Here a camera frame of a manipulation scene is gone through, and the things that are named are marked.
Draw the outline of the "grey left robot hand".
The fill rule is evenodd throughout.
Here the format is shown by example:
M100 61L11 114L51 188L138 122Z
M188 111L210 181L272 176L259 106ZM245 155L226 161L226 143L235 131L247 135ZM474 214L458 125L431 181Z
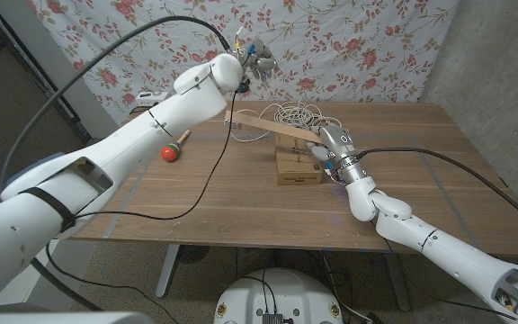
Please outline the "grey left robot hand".
M260 39L248 42L239 54L243 71L250 72L255 79L266 82L272 73L278 70L275 57L267 45Z

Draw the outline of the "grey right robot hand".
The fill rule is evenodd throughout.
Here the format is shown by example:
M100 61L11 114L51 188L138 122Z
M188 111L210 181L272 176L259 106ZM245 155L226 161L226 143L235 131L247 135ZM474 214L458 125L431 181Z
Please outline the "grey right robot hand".
M336 125L312 127L322 141L320 145L307 141L306 145L313 156L321 161L334 160L339 165L358 163L353 140L347 129Z

